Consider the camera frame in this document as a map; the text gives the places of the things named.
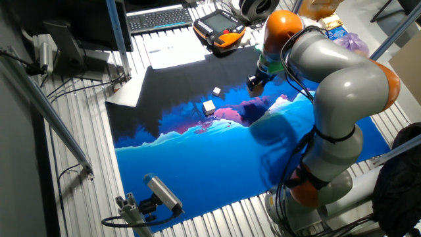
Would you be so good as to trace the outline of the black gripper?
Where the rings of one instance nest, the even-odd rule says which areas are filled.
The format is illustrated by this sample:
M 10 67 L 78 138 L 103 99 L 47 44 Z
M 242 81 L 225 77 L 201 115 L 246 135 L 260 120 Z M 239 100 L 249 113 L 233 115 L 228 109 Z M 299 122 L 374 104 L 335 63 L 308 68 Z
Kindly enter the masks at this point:
M 265 86 L 268 82 L 272 81 L 275 78 L 274 74 L 267 74 L 263 72 L 261 69 L 256 69 L 254 85 L 261 85 Z

